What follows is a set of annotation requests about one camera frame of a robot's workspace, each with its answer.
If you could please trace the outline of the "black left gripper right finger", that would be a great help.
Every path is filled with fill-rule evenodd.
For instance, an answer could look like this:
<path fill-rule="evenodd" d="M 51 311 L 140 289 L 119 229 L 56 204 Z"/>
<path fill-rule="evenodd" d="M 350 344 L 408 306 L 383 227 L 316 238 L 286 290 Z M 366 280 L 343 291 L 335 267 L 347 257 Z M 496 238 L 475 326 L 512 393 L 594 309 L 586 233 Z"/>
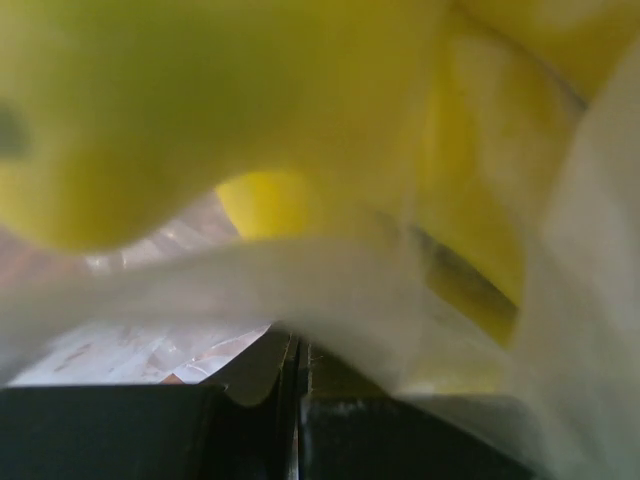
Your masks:
<path fill-rule="evenodd" d="M 531 468 L 440 417 L 522 428 L 512 400 L 435 395 L 395 400 L 341 360 L 299 347 L 298 466 L 302 479 L 530 479 Z"/>

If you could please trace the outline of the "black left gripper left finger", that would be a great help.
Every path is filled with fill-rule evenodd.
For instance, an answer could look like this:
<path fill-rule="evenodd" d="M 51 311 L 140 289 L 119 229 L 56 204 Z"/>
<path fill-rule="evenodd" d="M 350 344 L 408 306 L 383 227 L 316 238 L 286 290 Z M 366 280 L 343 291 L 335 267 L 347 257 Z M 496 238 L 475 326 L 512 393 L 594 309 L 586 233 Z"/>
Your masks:
<path fill-rule="evenodd" d="M 269 330 L 197 384 L 1 391 L 4 479 L 283 479 L 298 339 Z"/>

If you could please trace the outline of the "pale white-green fake vegetable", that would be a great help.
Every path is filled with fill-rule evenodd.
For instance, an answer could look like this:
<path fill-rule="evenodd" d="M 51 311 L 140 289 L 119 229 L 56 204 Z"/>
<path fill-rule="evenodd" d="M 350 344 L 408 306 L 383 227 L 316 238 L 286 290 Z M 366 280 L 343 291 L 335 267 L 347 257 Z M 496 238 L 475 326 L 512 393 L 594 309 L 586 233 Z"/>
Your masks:
<path fill-rule="evenodd" d="M 639 475 L 639 48 L 582 118 L 541 231 L 515 392 L 554 479 Z"/>

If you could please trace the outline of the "clear zip top bag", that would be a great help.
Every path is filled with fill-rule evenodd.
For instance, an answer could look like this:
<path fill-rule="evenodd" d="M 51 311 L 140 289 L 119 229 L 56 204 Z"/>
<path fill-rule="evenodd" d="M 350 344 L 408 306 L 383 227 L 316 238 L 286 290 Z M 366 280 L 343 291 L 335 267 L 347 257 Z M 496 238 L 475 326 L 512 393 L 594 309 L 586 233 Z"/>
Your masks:
<path fill-rule="evenodd" d="M 271 323 L 320 344 L 386 393 L 413 404 L 435 395 L 514 401 L 520 430 L 495 420 L 469 422 L 446 411 L 439 415 L 532 467 L 537 478 L 554 479 L 541 461 L 538 421 L 514 390 L 528 249 L 547 217 L 554 187 L 539 226 L 520 231 L 523 292 L 506 344 L 436 294 L 408 243 L 382 250 L 341 237 L 240 236 L 228 246 L 176 260 L 4 294 L 1 379 L 13 380 L 56 340 L 89 323 L 170 327 L 237 322 L 248 329 Z"/>

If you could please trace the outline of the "small yellow banana bunch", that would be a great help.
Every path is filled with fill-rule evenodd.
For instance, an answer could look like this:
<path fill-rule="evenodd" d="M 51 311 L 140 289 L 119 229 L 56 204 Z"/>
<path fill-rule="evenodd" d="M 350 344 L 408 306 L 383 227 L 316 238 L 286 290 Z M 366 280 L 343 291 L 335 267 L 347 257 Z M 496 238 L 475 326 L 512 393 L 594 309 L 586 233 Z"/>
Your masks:
<path fill-rule="evenodd" d="M 245 240 L 408 243 L 499 344 L 587 106 L 639 34 L 635 1 L 251 1 L 274 114 L 215 191 Z"/>

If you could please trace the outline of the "yellow fake banana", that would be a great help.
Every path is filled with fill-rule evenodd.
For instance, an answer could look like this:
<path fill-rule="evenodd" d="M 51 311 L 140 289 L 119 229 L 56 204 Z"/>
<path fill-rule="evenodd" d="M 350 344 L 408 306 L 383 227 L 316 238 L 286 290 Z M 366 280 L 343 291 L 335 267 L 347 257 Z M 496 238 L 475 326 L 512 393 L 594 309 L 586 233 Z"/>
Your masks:
<path fill-rule="evenodd" d="M 95 252 L 239 175 L 339 181 L 419 132 L 445 1 L 5 1 L 1 222 Z"/>

